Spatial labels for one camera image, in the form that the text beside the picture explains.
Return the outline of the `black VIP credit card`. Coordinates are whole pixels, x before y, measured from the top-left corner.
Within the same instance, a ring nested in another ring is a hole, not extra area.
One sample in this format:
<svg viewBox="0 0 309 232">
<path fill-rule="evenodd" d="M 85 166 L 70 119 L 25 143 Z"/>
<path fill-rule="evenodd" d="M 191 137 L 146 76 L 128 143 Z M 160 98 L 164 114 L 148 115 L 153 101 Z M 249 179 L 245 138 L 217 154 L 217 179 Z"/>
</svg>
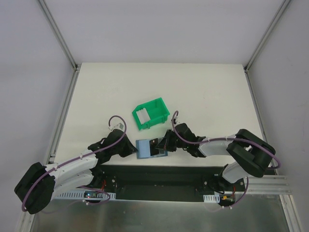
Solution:
<svg viewBox="0 0 309 232">
<path fill-rule="evenodd" d="M 150 156 L 156 156 L 159 154 L 159 150 L 156 148 L 156 146 L 158 145 L 158 139 L 152 139 L 149 141 L 150 144 Z"/>
</svg>

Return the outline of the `blue leather card holder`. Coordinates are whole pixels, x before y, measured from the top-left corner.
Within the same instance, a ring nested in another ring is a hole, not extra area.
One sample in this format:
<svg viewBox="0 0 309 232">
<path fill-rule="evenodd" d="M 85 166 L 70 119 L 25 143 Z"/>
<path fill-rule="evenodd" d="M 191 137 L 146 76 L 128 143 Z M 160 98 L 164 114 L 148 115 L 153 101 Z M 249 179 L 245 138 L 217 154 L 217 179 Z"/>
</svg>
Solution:
<svg viewBox="0 0 309 232">
<path fill-rule="evenodd" d="M 137 148 L 137 159 L 150 159 L 150 158 L 159 158 L 167 157 L 168 152 L 165 150 L 159 150 L 159 154 L 156 156 L 150 156 L 150 144 L 149 141 L 152 139 L 144 139 L 136 141 Z"/>
</svg>

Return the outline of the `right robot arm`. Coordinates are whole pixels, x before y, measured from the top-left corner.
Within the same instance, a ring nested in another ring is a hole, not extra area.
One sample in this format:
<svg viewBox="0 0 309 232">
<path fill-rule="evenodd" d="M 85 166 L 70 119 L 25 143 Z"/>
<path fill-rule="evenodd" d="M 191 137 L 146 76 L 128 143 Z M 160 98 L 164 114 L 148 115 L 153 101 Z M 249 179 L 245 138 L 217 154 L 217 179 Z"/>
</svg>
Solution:
<svg viewBox="0 0 309 232">
<path fill-rule="evenodd" d="M 225 165 L 208 181 L 213 191 L 223 193 L 249 175 L 261 178 L 275 156 L 275 149 L 246 129 L 223 138 L 196 136 L 185 123 L 167 130 L 154 147 L 159 151 L 175 152 L 178 148 L 195 158 L 230 155 L 234 162 Z"/>
</svg>

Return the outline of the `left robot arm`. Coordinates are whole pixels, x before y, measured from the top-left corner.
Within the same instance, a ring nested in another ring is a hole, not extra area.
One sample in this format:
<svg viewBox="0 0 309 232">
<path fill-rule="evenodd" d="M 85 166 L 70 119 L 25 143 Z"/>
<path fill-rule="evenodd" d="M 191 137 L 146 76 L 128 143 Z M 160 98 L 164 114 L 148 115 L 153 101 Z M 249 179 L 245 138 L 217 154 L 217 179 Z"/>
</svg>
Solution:
<svg viewBox="0 0 309 232">
<path fill-rule="evenodd" d="M 14 188 L 22 202 L 22 211 L 36 214 L 56 196 L 78 187 L 101 185 L 101 165 L 112 156 L 125 158 L 138 150 L 122 130 L 114 129 L 106 138 L 87 147 L 80 155 L 63 162 L 32 164 Z"/>
</svg>

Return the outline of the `green plastic bin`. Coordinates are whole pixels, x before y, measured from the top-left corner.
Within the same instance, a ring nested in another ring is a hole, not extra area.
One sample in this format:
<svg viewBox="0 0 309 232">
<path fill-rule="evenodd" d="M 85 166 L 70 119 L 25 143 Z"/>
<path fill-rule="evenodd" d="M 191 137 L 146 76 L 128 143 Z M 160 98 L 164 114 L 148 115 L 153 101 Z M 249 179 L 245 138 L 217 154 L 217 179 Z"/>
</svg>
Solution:
<svg viewBox="0 0 309 232">
<path fill-rule="evenodd" d="M 140 104 L 132 115 L 139 130 L 149 129 L 160 123 L 165 123 L 170 115 L 162 98 Z"/>
</svg>

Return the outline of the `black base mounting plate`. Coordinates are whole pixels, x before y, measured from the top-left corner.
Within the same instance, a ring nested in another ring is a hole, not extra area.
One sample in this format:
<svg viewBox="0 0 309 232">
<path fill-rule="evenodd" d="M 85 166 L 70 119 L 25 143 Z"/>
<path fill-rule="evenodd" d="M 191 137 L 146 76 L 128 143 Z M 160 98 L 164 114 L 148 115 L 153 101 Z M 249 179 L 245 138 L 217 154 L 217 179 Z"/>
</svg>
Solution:
<svg viewBox="0 0 309 232">
<path fill-rule="evenodd" d="M 89 188 L 103 188 L 118 200 L 202 202 L 215 190 L 245 190 L 244 179 L 225 186 L 217 184 L 222 167 L 100 165 L 92 170 Z"/>
</svg>

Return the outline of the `right aluminium frame post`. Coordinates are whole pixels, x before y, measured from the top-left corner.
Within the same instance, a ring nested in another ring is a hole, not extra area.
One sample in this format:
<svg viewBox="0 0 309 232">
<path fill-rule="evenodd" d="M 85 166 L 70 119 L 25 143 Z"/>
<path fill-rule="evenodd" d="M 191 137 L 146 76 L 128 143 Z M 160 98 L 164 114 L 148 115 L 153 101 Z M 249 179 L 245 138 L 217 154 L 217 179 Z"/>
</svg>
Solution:
<svg viewBox="0 0 309 232">
<path fill-rule="evenodd" d="M 255 60 L 257 59 L 257 57 L 261 53 L 261 51 L 264 48 L 264 46 L 266 45 L 268 39 L 272 35 L 276 26 L 279 24 L 280 20 L 282 19 L 282 17 L 284 16 L 285 12 L 287 11 L 287 9 L 289 8 L 289 6 L 291 5 L 292 2 L 293 2 L 293 0 L 283 0 L 282 3 L 280 4 L 278 10 L 276 11 L 271 22 L 267 26 L 264 34 L 262 35 L 261 39 L 259 40 L 256 48 L 254 49 L 252 55 L 250 56 L 248 62 L 246 63 L 246 65 L 244 65 L 245 73 L 247 73 L 249 71 L 249 69 L 253 66 Z"/>
</svg>

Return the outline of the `aluminium frame post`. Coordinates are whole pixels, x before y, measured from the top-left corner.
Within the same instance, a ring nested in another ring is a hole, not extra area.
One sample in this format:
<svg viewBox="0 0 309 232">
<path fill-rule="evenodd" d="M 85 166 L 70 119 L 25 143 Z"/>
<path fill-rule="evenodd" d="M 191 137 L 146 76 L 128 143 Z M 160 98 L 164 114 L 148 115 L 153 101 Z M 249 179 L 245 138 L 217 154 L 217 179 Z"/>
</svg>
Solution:
<svg viewBox="0 0 309 232">
<path fill-rule="evenodd" d="M 79 66 L 78 66 L 78 63 L 76 62 L 75 58 L 73 57 L 53 15 L 52 15 L 52 12 L 51 10 L 49 9 L 47 3 L 45 0 L 37 0 L 37 3 L 47 21 L 47 23 L 49 24 L 51 30 L 52 30 L 52 33 L 54 34 L 56 40 L 58 41 L 63 53 L 65 54 L 67 60 L 69 61 L 70 63 L 70 66 L 72 67 L 72 69 L 74 71 L 78 70 Z"/>
<path fill-rule="evenodd" d="M 250 56 L 248 62 L 246 63 L 246 65 L 244 65 L 245 73 L 247 73 L 249 71 L 249 69 L 253 66 L 255 60 L 257 59 L 257 57 L 261 53 L 261 51 L 264 48 L 264 46 L 266 45 L 268 39 L 272 35 L 276 26 L 279 24 L 280 20 L 282 19 L 282 17 L 284 16 L 285 12 L 287 11 L 287 9 L 289 8 L 289 6 L 291 5 L 292 2 L 293 2 L 293 0 L 283 0 L 282 3 L 280 4 L 278 10 L 276 11 L 271 22 L 267 26 L 264 34 L 262 35 L 261 39 L 259 40 L 256 48 L 254 49 L 252 55 Z"/>
</svg>

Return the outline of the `aluminium front rail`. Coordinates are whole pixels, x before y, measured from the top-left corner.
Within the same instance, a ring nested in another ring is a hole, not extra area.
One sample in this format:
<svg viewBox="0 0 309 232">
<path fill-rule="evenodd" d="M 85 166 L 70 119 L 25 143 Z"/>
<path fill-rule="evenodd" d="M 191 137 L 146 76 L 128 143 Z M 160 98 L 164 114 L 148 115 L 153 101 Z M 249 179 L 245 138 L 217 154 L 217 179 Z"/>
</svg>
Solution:
<svg viewBox="0 0 309 232">
<path fill-rule="evenodd" d="M 262 178 L 249 176 L 243 179 L 245 181 L 244 192 L 248 192 L 249 194 L 270 194 L 270 195 L 290 194 L 289 185 L 284 176 L 265 175 Z M 88 188 L 85 186 L 78 188 L 90 189 L 92 191 L 95 190 L 95 188 Z"/>
</svg>

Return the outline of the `left aluminium frame post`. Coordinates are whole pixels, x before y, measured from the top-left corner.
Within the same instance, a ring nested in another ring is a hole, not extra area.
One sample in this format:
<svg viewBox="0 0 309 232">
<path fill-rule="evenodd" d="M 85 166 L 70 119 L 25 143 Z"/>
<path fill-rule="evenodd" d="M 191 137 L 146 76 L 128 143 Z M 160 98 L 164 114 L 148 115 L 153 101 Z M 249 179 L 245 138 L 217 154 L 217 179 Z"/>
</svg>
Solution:
<svg viewBox="0 0 309 232">
<path fill-rule="evenodd" d="M 69 61 L 70 63 L 70 66 L 72 67 L 72 69 L 74 71 L 78 70 L 79 66 L 78 66 L 78 63 L 76 62 L 75 58 L 73 57 L 53 15 L 52 15 L 52 12 L 51 10 L 49 9 L 47 3 L 45 0 L 37 0 L 37 3 L 47 21 L 47 23 L 49 24 L 51 30 L 52 30 L 52 33 L 54 34 L 56 40 L 58 41 L 63 53 L 65 54 L 67 60 Z"/>
</svg>

